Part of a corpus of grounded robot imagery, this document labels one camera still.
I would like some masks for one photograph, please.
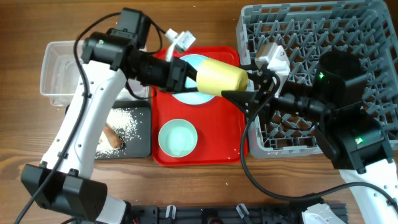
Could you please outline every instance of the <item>teal bowl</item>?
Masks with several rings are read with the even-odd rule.
[[[195,127],[184,119],[173,119],[163,125],[159,131],[160,148],[175,158],[190,154],[198,142]]]

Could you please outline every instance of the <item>wooden tabletop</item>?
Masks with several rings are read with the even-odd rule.
[[[73,40],[93,21],[123,7],[140,9],[158,25],[195,34],[195,46],[227,45],[236,49],[235,27],[247,4],[262,1],[137,0],[2,0],[0,3],[0,223],[11,223],[30,198],[19,176],[24,164],[37,165],[62,123],[64,109],[50,105],[39,93],[40,71],[46,45]],[[391,14],[398,10],[391,0]],[[116,19],[100,24],[104,32]],[[149,50],[158,47],[152,31]],[[289,159],[247,158],[256,179],[267,189],[285,195],[304,195],[342,184],[337,170],[324,155]],[[258,191],[240,164],[165,168],[153,159],[97,161],[93,180],[108,185],[109,194],[133,205],[199,206],[262,205],[281,202]],[[349,190],[326,196],[347,204],[350,223],[362,223]],[[40,209],[36,204],[25,223],[60,223],[66,215]]]

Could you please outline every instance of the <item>red tray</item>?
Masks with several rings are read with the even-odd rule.
[[[200,54],[231,65],[239,65],[239,55],[231,47],[192,47],[182,55]],[[156,55],[165,57],[165,50]],[[159,146],[161,127],[171,119],[186,119],[197,129],[198,143],[189,155],[174,158]],[[235,105],[222,97],[214,97],[202,105],[186,105],[172,95],[158,92],[152,99],[152,156],[163,166],[227,164],[240,161],[239,145],[245,117]],[[244,155],[248,153],[245,143]]]

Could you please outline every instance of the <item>green light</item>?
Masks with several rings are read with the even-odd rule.
[[[357,139],[355,139],[355,143],[356,143],[356,144],[359,144],[359,143],[361,143],[361,142],[363,142],[363,139],[362,139],[362,138],[357,138]]]

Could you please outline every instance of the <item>wooden scoop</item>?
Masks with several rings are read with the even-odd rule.
[[[113,148],[117,149],[117,148],[122,147],[122,144],[123,144],[122,140],[120,139],[120,137],[118,136],[118,134],[116,134],[116,133],[113,131],[113,129],[112,129],[111,127],[109,127],[108,124],[105,124],[105,127],[104,127],[104,130],[103,130],[103,131],[104,131],[104,134],[105,134],[106,138],[107,138],[108,141],[109,141],[109,144],[110,144]]]

